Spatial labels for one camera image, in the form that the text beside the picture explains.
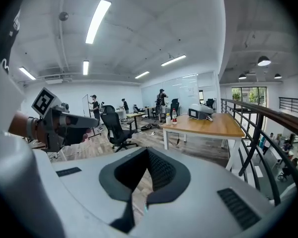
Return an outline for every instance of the black metal railing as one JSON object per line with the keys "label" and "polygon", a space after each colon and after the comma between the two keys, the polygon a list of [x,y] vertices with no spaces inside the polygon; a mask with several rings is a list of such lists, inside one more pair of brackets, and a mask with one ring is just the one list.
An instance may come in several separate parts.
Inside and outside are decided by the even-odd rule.
{"label": "black metal railing", "polygon": [[279,108],[298,113],[298,99],[279,97]]}
{"label": "black metal railing", "polygon": [[[254,170],[253,163],[252,163],[252,157],[256,151],[266,171],[266,174],[271,186],[271,190],[273,193],[275,205],[280,204],[281,202],[280,194],[279,194],[278,187],[274,179],[272,170],[270,169],[268,163],[264,159],[263,154],[259,151],[258,143],[259,143],[260,135],[262,135],[276,150],[276,152],[280,155],[280,157],[282,158],[282,161],[284,161],[285,166],[289,169],[290,174],[293,177],[293,180],[296,184],[297,192],[298,192],[298,171],[296,170],[295,166],[290,161],[286,153],[283,152],[283,150],[262,130],[264,117],[267,117],[298,135],[298,118],[282,112],[276,112],[269,108],[261,107],[250,103],[228,100],[228,99],[221,99],[221,100],[222,100],[222,113],[230,114],[245,133],[245,137],[242,139],[242,145],[243,145],[243,148],[245,149],[247,158],[246,160],[244,160],[242,157],[241,151],[239,150],[242,168],[239,171],[238,175],[239,176],[244,175],[244,180],[245,180],[245,170],[248,167],[248,165],[250,165],[254,176],[255,187],[260,191],[257,173]],[[238,119],[235,117],[236,114],[240,116],[240,121],[238,121]],[[250,119],[251,114],[256,114],[256,122],[251,121]],[[243,119],[247,121],[247,128],[244,128],[244,126],[242,125]],[[253,135],[249,134],[250,125],[254,127]],[[250,141],[250,149],[248,149],[249,146],[246,146],[244,140]]]}

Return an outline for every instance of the black office chair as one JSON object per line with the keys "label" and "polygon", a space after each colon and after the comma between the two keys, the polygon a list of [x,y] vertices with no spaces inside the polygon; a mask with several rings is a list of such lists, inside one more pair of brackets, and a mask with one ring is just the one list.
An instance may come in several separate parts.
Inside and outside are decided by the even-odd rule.
{"label": "black office chair", "polygon": [[175,109],[177,116],[178,116],[178,109],[179,109],[180,103],[178,102],[178,99],[173,99],[170,105],[170,115],[172,114],[173,109]]}
{"label": "black office chair", "polygon": [[289,168],[285,167],[285,168],[282,168],[283,171],[281,172],[281,174],[277,177],[278,180],[280,181],[284,181],[284,180],[287,180],[287,176],[290,176],[290,170]]}
{"label": "black office chair", "polygon": [[133,110],[134,110],[134,113],[135,113],[135,114],[145,112],[143,109],[139,109],[139,108],[137,107],[137,105],[134,105],[134,106],[133,106]]}
{"label": "black office chair", "polygon": [[122,148],[127,150],[127,146],[130,145],[138,146],[136,143],[126,143],[126,140],[131,138],[132,134],[134,134],[136,131],[131,129],[131,124],[134,122],[134,120],[127,122],[127,124],[129,124],[129,130],[124,130],[121,128],[117,113],[102,113],[100,117],[108,129],[107,138],[109,142],[113,144],[112,148],[114,149],[115,146],[119,146],[119,148],[116,150],[116,153]]}
{"label": "black office chair", "polygon": [[104,114],[115,113],[115,112],[116,112],[116,110],[113,106],[111,106],[111,105],[104,105],[103,106],[103,113]]}
{"label": "black office chair", "polygon": [[214,104],[214,100],[213,99],[208,99],[207,100],[207,107],[213,109],[213,104]]}

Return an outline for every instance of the window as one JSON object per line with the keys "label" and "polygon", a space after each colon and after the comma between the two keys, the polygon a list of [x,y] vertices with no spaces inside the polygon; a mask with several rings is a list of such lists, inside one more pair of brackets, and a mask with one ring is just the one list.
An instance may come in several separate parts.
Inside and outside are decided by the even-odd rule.
{"label": "window", "polygon": [[203,104],[203,100],[204,100],[203,90],[199,90],[199,97],[200,97],[200,104]]}
{"label": "window", "polygon": [[266,87],[234,87],[232,88],[232,98],[235,101],[267,106]]}

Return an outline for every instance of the ceiling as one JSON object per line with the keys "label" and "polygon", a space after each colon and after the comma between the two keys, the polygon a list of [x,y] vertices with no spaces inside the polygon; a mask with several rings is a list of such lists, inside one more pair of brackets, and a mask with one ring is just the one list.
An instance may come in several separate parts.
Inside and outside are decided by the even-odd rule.
{"label": "ceiling", "polygon": [[[298,33],[276,0],[239,0],[234,44],[220,83],[282,81],[298,74]],[[271,60],[257,65],[259,57]],[[241,73],[247,78],[238,80]],[[274,79],[276,73],[282,79]]]}
{"label": "ceiling", "polygon": [[[24,0],[10,57],[12,78],[31,83],[18,70],[23,66],[41,79],[61,74],[67,81],[143,83],[191,64],[221,64],[219,0],[107,0],[112,5],[94,43],[86,44],[99,1]],[[62,11],[68,20],[59,20]],[[161,67],[183,54],[186,59]],[[82,75],[83,60],[90,62],[88,76]],[[147,70],[150,74],[135,79]]]}

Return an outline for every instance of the white bottle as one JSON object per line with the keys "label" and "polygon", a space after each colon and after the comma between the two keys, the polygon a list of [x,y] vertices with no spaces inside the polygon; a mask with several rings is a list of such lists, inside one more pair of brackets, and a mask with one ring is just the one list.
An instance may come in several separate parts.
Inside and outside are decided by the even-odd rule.
{"label": "white bottle", "polygon": [[165,123],[166,123],[167,125],[171,125],[171,116],[170,116],[169,113],[167,113],[167,116],[166,116],[166,118],[165,118]]}
{"label": "white bottle", "polygon": [[177,124],[177,112],[175,109],[172,111],[172,124]]}

